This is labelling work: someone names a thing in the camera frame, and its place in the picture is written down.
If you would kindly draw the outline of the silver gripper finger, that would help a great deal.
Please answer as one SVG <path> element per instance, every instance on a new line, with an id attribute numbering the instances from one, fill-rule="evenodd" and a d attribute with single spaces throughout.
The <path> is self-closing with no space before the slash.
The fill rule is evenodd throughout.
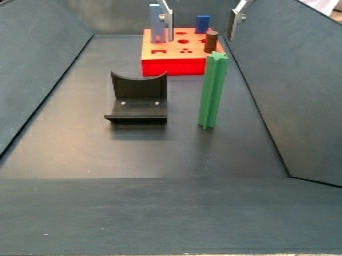
<path id="1" fill-rule="evenodd" d="M 162 9 L 162 14 L 159 15 L 159 19 L 168 28 L 168 41 L 172 42 L 174 41 L 174 11 L 168 7 L 166 0 L 158 0 L 158 3 Z"/>
<path id="2" fill-rule="evenodd" d="M 246 18 L 246 14 L 243 13 L 244 9 L 250 4 L 250 0 L 240 0 L 236 7 L 230 12 L 230 20 L 228 20 L 228 28 L 227 28 L 227 39 L 234 39 L 234 34 L 236 30 L 238 24 Z"/>

